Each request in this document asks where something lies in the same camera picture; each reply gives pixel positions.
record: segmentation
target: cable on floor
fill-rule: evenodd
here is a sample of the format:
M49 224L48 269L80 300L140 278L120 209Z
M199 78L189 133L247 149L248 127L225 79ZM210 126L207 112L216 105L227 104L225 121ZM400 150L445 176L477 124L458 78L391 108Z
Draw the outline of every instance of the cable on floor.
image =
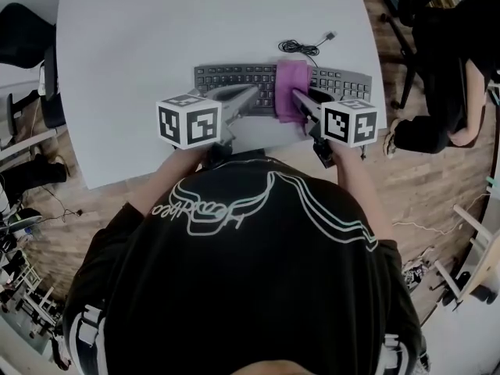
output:
M45 221L49 221L49 220L59 220L59 219L62 219L62 221L64 223L66 223L66 216L81 216L83 214L82 210L77 210L76 212L74 211L71 211L70 209L67 209L63 202L61 202L50 190L48 190L45 186L41 186L42 189L46 190L48 193L50 193L50 195L55 198L55 200L57 200L59 202L59 204L61 205L62 209L64 210L62 212L62 215L61 216L56 216L56 217L52 217L52 218L45 218L41 221L38 221L37 223L42 223L42 222L45 222Z
M470 209L472 209L472 206L477 202L477 200L479 200L480 198L484 197L484 196L489 196L488 193L483 193L482 195L479 195L477 196L474 201L469 205L469 207L467 207L466 211L469 212ZM451 232L453 232L458 225L460 225L460 223L464 221L464 219L460 219L454 226L452 229L450 230L447 230L447 231L443 231L443 230L439 230L439 229L436 229L436 228L426 228L422 225L419 225L418 223L414 223L414 222L397 222L397 223L393 223L392 225L393 226L396 226L396 225L413 225L414 227L417 227L419 229L424 229L424 230L431 230L432 232L436 232L437 234L442 234L443 236L447 235L447 234L450 234Z

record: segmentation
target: black pants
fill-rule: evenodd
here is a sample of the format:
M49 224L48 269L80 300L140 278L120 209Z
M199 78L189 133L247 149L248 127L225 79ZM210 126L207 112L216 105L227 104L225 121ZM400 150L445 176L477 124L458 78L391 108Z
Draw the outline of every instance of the black pants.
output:
M63 164L49 164L43 155L37 154L33 161L2 172L0 182L9 203L13 205L29 189L66 182L66 168Z
M453 146L448 132L454 134L467 126L465 67L461 60L444 59L422 78L429 116L402 121L395 129L394 143L403 150L436 154ZM476 138L463 147L475 144Z

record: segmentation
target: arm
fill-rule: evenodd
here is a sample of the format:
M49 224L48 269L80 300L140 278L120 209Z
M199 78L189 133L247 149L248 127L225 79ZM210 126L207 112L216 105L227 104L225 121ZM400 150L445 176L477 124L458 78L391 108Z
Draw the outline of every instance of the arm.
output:
M478 134L485 104L484 75L470 59L466 63L467 127L449 137L455 146L468 145Z
M392 223L356 150L334 142L330 147L337 163L338 185L357 200L377 239L394 240Z
M108 291L116 260L123 254L129 236L141 225L156 201L202 161L205 150L176 150L140 186L108 226L92 239L81 268L73 279L64 312L64 334L70 334L74 318L86 304L99 307Z
M146 216L165 192L196 170L205 153L205 148L177 149L149 178L148 182L135 191L129 203Z

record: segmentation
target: white cube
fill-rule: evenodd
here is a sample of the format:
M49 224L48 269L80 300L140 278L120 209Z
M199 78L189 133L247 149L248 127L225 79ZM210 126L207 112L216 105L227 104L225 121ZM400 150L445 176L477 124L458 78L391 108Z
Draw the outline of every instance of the white cube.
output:
M180 95L156 103L158 135L178 148L209 145L220 140L222 103Z
M321 105L321 137L357 147L377 141L378 109L364 100Z

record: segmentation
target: black cable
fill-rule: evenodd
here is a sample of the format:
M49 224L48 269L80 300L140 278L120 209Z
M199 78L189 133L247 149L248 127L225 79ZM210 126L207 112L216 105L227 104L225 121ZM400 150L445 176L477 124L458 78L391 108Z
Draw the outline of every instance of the black cable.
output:
M279 45L278 48L285 53L302 53L305 55L307 58L309 58L316 68L318 67L318 64L316 64L316 61L314 61L313 56L316 57L320 53L320 47L325 41L330 41L333 38L335 38L335 34L333 32L330 32L319 44L317 45L302 45L298 43L295 39L291 39L288 41L282 41Z
M74 211L71 211L70 209L67 209L64 206L63 202L61 202L50 190L48 190L45 186L41 186L41 188L44 189L44 190L46 190L48 193L50 193L51 196L53 198L55 198L55 200L57 200L59 202L59 204L61 205L61 207L62 207L62 209L64 211L62 212L61 216L52 217L52 218L45 218L44 220L38 221L37 223L42 223L42 222L49 221L49 220L58 220L60 218L62 218L62 221L64 223L66 223L66 216L81 216L81 214L82 214L81 210L78 210L78 211L74 212Z

